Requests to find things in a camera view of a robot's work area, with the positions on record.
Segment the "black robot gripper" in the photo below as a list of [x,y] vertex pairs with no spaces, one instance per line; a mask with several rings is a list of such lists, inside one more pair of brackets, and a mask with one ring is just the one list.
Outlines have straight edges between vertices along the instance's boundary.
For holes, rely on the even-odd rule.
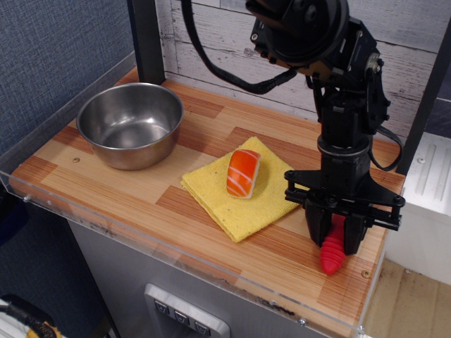
[[371,137],[340,148],[318,138],[319,170],[289,170],[285,199],[303,206],[311,240],[318,246],[331,227],[332,214],[345,218],[345,254],[354,255],[372,225],[397,231],[405,199],[379,185],[370,175]]

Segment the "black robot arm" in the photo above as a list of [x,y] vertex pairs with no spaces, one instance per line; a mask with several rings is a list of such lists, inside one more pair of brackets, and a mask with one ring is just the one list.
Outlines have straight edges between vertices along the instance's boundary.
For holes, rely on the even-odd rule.
[[370,174],[373,136],[390,136],[376,40],[350,16],[346,1],[248,1],[252,41],[262,57],[307,79],[321,134],[319,170],[289,170],[286,198],[303,206],[309,234],[322,245],[334,215],[344,224],[344,251],[358,252],[368,228],[400,226],[405,200]]

